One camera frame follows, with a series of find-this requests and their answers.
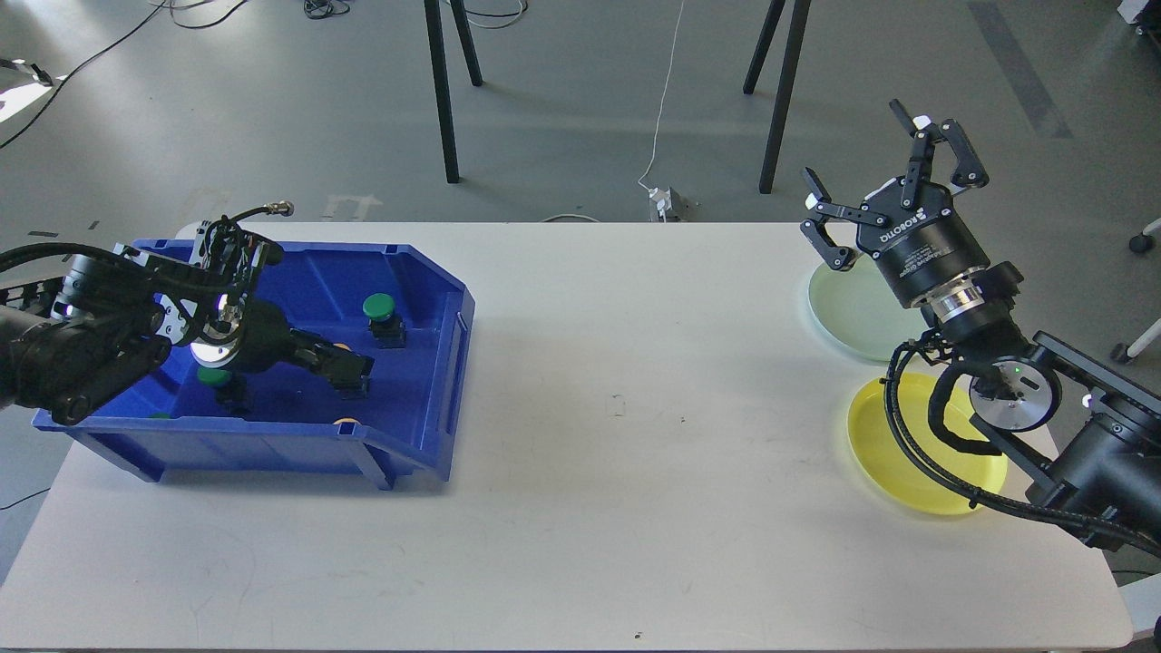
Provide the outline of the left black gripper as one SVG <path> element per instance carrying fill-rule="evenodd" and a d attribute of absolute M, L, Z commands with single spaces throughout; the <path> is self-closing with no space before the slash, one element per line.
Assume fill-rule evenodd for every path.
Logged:
<path fill-rule="evenodd" d="M 255 375 L 277 361 L 289 360 L 332 387 L 366 387 L 375 359 L 326 340 L 319 333 L 290 329 L 273 302 L 252 300 L 241 321 L 240 336 L 226 346 L 192 343 L 192 359 L 200 366 Z"/>

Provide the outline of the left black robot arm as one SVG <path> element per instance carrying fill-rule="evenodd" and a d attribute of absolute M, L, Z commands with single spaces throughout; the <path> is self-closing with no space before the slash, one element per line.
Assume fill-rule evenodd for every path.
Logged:
<path fill-rule="evenodd" d="M 320 335 L 295 329 L 258 297 L 259 277 L 284 249 L 250 232 L 241 220 L 289 216 L 275 201 L 204 220 L 188 260 L 146 249 L 88 247 L 71 241 L 3 252 L 3 271 L 68 257 L 65 277 L 3 286 L 3 406 L 29 406 L 75 425 L 163 367 L 175 347 L 190 349 L 200 379 L 221 404 L 240 412 L 245 375 L 287 363 L 323 376 L 345 397 L 366 392 L 374 361 Z"/>

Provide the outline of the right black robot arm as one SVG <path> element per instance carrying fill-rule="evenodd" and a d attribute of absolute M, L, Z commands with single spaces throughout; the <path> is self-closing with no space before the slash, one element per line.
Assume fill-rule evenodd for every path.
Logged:
<path fill-rule="evenodd" d="M 889 108 L 911 137 L 903 174 L 858 206 L 834 202 L 805 167 L 802 232 L 830 270 L 865 254 L 904 309 L 926 322 L 900 343 L 884 376 L 884 419 L 902 454 L 969 507 L 1047 523 L 1089 547 L 1158 555 L 1158 396 L 1050 332 L 1025 337 L 1011 311 L 1023 277 L 991 263 L 954 206 L 990 177 L 960 123 Z M 1031 480 L 1025 497 L 987 491 L 946 471 L 913 438 L 899 387 L 913 356 L 942 364 L 926 406 L 937 442 L 1007 455 Z"/>

